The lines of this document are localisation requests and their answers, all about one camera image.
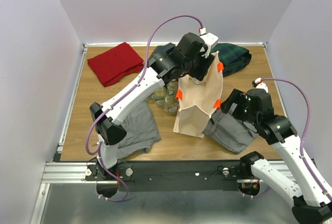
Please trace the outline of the beige canvas tote bag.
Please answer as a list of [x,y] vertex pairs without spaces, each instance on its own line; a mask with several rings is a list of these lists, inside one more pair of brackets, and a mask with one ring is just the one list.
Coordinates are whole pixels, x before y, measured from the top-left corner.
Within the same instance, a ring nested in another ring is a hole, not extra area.
[[186,75],[178,80],[176,98],[179,102],[173,132],[194,137],[204,137],[204,129],[212,114],[220,109],[223,91],[224,66],[219,61],[218,51],[203,83],[196,85]]

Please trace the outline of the clear Chang soda bottle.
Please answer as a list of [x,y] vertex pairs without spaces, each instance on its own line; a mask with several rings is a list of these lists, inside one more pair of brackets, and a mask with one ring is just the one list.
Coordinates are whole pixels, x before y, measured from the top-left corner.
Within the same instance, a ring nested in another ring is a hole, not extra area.
[[174,91],[168,91],[168,94],[165,96],[164,99],[164,111],[172,116],[175,116],[178,110],[178,101],[175,98]]
[[167,89],[165,87],[162,87],[153,93],[154,102],[158,107],[164,107],[166,95]]
[[176,79],[171,80],[167,84],[167,90],[176,93],[178,91],[178,81]]
[[150,94],[144,101],[147,103],[154,102],[154,93]]

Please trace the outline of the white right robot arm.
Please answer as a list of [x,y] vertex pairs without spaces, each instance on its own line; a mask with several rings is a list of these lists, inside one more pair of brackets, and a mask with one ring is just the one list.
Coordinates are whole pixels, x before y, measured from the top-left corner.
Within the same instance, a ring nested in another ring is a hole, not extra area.
[[261,154],[254,151],[240,159],[239,173],[244,178],[262,179],[291,207],[298,223],[324,223],[331,219],[331,186],[322,177],[308,154],[301,149],[300,137],[285,116],[274,113],[271,96],[264,89],[247,92],[234,89],[221,104],[223,113],[251,123],[281,156],[294,180],[290,180]]

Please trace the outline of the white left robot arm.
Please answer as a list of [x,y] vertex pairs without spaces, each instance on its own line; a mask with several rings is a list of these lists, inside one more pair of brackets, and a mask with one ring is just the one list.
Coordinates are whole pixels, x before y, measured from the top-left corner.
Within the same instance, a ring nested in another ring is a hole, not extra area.
[[176,46],[150,56],[147,67],[113,98],[102,104],[91,104],[91,129],[96,130],[99,139],[97,174],[102,179],[109,180],[114,176],[118,145],[127,134],[121,125],[126,116],[173,79],[188,75],[202,81],[213,62],[211,50],[217,43],[218,37],[212,33],[187,33]]

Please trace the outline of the red soda can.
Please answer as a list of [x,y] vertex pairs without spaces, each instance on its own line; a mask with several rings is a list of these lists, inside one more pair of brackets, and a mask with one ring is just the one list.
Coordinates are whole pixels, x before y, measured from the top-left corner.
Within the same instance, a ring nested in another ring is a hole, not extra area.
[[203,83],[203,81],[200,81],[200,80],[198,80],[198,79],[196,79],[196,78],[192,78],[192,82],[193,82],[194,84],[196,84],[196,85],[200,85],[200,84]]

